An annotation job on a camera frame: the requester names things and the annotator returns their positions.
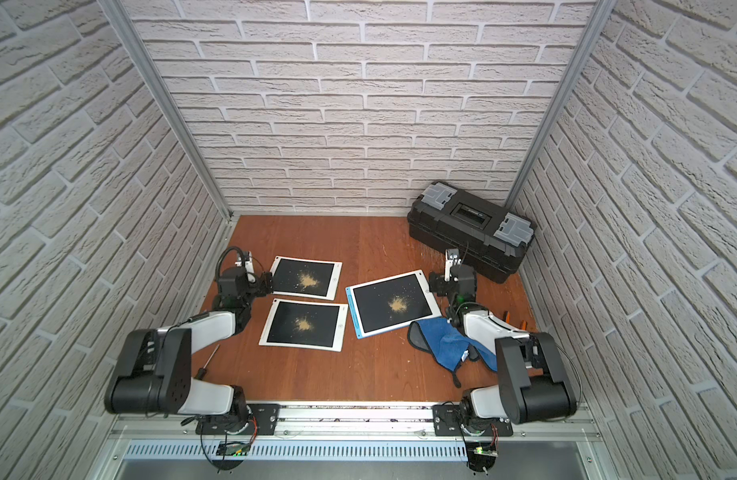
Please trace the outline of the blue microfiber cleaning mitt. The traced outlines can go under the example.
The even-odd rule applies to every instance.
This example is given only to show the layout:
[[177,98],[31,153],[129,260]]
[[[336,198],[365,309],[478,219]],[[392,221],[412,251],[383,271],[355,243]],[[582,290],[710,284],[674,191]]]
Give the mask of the blue microfiber cleaning mitt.
[[496,354],[477,340],[464,336],[444,317],[413,321],[409,325],[408,340],[414,348],[430,353],[450,372],[456,388],[462,387],[457,371],[472,353],[476,354],[475,360],[482,360],[490,370],[498,371]]

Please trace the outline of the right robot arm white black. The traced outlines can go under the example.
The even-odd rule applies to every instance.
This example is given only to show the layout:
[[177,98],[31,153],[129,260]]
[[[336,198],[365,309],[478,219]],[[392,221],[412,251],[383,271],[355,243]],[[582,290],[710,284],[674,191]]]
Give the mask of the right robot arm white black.
[[579,406],[555,338],[498,318],[476,300],[477,276],[465,264],[429,276],[432,293],[449,302],[446,317],[418,323],[438,364],[456,377],[467,359],[481,360],[498,375],[493,386],[475,388],[461,402],[464,424],[506,419],[514,424],[571,417]]

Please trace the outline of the blue-edged drawing tablet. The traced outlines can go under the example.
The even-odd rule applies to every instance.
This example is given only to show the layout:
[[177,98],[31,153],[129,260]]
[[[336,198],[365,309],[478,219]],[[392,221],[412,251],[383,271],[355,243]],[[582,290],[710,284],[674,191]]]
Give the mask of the blue-edged drawing tablet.
[[422,270],[347,287],[346,299],[358,339],[441,316]]

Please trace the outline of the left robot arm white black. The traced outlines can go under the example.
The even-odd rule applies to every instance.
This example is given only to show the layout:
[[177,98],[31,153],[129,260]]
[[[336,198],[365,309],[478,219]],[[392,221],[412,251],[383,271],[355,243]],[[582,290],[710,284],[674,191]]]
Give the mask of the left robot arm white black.
[[104,394],[106,411],[248,422],[242,387],[196,377],[192,356],[246,329],[254,300],[272,293],[272,272],[254,272],[252,253],[230,246],[220,254],[214,282],[218,293],[210,311],[126,336]]

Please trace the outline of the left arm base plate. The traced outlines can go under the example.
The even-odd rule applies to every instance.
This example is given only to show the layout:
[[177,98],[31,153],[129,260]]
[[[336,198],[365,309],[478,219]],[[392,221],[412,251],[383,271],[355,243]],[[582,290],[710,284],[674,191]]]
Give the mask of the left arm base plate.
[[278,403],[246,404],[246,412],[230,412],[224,415],[201,417],[196,426],[198,435],[248,435],[274,434],[282,405]]

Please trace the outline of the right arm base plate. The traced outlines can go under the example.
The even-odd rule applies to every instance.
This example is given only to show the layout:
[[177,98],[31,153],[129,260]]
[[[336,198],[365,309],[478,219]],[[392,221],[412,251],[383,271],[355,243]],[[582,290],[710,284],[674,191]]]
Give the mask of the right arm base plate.
[[468,408],[453,402],[436,404],[432,407],[433,426],[437,437],[492,437],[514,435],[512,423],[507,418],[482,418]]

